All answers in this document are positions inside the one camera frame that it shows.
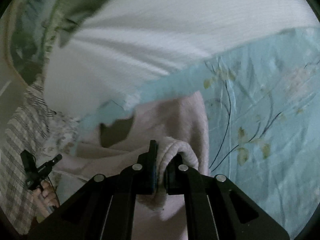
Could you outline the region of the person's left hand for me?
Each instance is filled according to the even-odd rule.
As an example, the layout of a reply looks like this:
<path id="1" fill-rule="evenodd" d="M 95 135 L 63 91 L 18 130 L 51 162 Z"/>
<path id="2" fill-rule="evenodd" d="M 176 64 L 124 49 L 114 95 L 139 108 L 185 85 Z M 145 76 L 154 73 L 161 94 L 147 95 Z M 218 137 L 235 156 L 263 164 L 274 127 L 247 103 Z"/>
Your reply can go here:
<path id="1" fill-rule="evenodd" d="M 33 191 L 33 200 L 42 217 L 47 218 L 50 215 L 50 208 L 60 207 L 58 197 L 51 183 L 47 180 L 41 182 L 41 188 Z"/>

